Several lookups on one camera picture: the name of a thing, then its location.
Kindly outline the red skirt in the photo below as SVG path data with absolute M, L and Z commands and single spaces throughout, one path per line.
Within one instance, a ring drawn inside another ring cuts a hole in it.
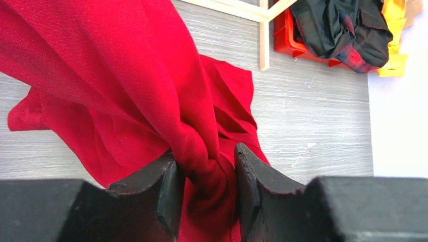
M 102 186 L 172 150 L 179 241 L 240 241 L 234 153 L 262 160 L 250 71 L 201 55 L 171 1 L 1 1 L 11 131 L 52 130 Z

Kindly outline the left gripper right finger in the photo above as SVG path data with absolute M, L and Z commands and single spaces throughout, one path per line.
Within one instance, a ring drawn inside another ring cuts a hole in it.
M 303 185 L 235 148 L 242 241 L 427 241 L 427 179 L 318 176 Z

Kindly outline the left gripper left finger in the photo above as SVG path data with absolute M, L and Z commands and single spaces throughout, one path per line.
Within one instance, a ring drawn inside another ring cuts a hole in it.
M 2 180 L 1 241 L 176 241 L 184 182 L 171 151 L 107 189 Z

